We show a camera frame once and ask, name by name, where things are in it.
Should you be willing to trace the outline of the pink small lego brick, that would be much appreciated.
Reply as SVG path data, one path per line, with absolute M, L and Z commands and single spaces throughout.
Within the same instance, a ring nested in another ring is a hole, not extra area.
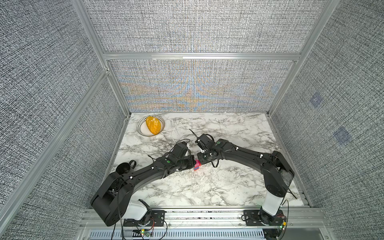
M 199 169 L 200 165 L 201 165 L 200 161 L 196 161 L 194 169 Z

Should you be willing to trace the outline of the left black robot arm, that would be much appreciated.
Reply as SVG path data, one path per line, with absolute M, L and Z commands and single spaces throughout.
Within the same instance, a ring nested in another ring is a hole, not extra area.
M 151 182 L 174 172 L 192 169 L 195 164 L 186 142 L 175 144 L 170 152 L 137 171 L 129 163 L 122 163 L 103 181 L 91 200 L 91 206 L 108 227 L 123 220 L 147 224 L 152 209 L 143 200 L 131 202 L 132 195 Z

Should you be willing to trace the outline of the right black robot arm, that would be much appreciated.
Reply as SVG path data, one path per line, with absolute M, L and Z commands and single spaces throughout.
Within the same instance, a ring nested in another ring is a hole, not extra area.
M 215 160 L 233 161 L 263 175 L 267 194 L 261 212 L 268 217 L 278 214 L 283 199 L 295 177 L 295 172 L 282 153 L 273 151 L 261 153 L 245 149 L 228 140 L 214 141 L 211 135 L 203 134 L 197 137 L 195 143 L 202 150 L 198 160 L 202 165 L 213 163 Z

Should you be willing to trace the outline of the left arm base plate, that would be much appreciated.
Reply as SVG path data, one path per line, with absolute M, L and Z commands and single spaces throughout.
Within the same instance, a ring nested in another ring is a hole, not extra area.
M 152 211 L 151 214 L 146 214 L 141 220 L 124 219 L 124 227 L 139 227 L 139 228 L 150 228 L 163 227 L 165 220 L 166 211 Z

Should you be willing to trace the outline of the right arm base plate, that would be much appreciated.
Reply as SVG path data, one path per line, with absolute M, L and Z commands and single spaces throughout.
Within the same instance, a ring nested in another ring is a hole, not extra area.
M 242 221 L 246 222 L 246 226 L 284 226 L 287 223 L 287 217 L 282 210 L 278 210 L 277 214 L 270 216 L 265 211 L 260 213 L 259 210 L 244 210 L 241 216 Z

